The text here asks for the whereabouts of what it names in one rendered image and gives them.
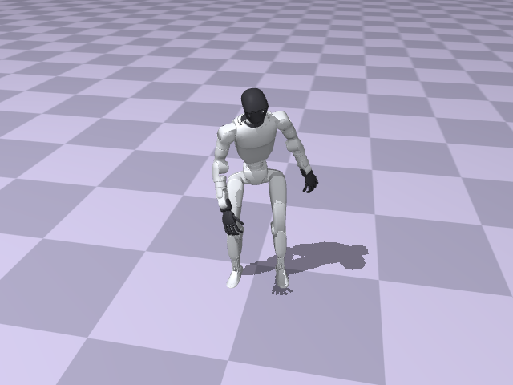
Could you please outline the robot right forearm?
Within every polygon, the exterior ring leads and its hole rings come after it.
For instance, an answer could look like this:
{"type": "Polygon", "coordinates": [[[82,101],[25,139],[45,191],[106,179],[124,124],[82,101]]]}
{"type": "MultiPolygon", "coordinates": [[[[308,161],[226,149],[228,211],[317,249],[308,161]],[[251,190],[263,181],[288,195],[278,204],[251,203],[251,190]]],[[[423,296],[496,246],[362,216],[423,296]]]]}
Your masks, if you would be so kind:
{"type": "Polygon", "coordinates": [[[228,198],[228,191],[226,185],[226,176],[219,176],[219,166],[217,162],[212,165],[212,178],[216,187],[216,199],[221,209],[227,208],[226,199],[228,198]]]}

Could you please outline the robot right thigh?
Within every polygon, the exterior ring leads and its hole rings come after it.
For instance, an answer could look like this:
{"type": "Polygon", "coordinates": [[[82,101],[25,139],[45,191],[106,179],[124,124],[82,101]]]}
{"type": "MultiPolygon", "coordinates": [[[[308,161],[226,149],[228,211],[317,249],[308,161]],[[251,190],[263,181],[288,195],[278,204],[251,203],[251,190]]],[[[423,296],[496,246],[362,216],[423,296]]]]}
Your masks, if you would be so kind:
{"type": "MultiPolygon", "coordinates": [[[[237,217],[240,220],[240,212],[242,207],[242,200],[243,200],[243,194],[244,194],[244,172],[235,172],[231,176],[229,176],[227,181],[227,191],[228,191],[228,198],[231,201],[232,205],[232,212],[234,212],[235,217],[237,217]]],[[[244,233],[244,227],[243,225],[240,225],[240,223],[236,220],[236,225],[240,231],[243,231],[244,233]]],[[[230,226],[231,227],[231,226],[230,226]]],[[[235,229],[235,227],[234,227],[235,229]]],[[[235,229],[236,230],[236,229],[235,229]]],[[[237,232],[239,233],[239,232],[237,232]]],[[[239,233],[240,235],[228,235],[235,238],[235,241],[242,239],[243,233],[239,233]]]]}

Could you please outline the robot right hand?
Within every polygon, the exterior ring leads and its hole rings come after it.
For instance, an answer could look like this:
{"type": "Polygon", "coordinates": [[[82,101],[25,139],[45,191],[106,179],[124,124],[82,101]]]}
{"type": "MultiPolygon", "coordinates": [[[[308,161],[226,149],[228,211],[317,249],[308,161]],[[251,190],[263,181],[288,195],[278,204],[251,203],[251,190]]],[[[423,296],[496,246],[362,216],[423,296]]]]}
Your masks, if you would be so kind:
{"type": "Polygon", "coordinates": [[[243,231],[240,231],[236,225],[236,220],[241,224],[244,225],[244,223],[239,220],[237,217],[235,217],[234,212],[232,212],[232,205],[231,201],[227,198],[226,199],[227,208],[220,209],[223,213],[222,221],[224,224],[224,230],[228,235],[240,235],[239,233],[243,233],[243,231]],[[231,226],[231,227],[230,227],[231,226]],[[235,229],[234,229],[235,227],[235,229]],[[239,232],[239,233],[237,233],[239,232]]]}

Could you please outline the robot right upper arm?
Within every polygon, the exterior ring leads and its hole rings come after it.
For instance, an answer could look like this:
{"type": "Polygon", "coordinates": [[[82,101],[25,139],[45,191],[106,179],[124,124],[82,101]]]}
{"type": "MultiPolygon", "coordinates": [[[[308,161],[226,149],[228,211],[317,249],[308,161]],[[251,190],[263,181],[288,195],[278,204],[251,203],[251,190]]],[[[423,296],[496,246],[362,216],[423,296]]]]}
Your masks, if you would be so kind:
{"type": "Polygon", "coordinates": [[[218,163],[219,174],[228,172],[228,161],[225,161],[225,158],[228,155],[230,144],[235,139],[236,126],[234,123],[223,125],[218,129],[214,162],[218,163]]]}

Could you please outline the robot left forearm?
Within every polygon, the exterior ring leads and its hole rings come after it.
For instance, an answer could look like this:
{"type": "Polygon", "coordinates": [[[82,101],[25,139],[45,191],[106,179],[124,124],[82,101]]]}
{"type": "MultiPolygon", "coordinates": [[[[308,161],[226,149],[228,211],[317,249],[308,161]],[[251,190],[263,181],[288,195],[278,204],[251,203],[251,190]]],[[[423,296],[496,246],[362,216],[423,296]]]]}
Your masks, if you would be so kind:
{"type": "Polygon", "coordinates": [[[307,159],[304,146],[303,146],[302,142],[300,141],[300,139],[297,139],[297,147],[298,147],[299,151],[294,151],[293,156],[295,156],[297,166],[300,169],[303,169],[307,175],[312,170],[312,168],[309,165],[309,160],[307,159]]]}

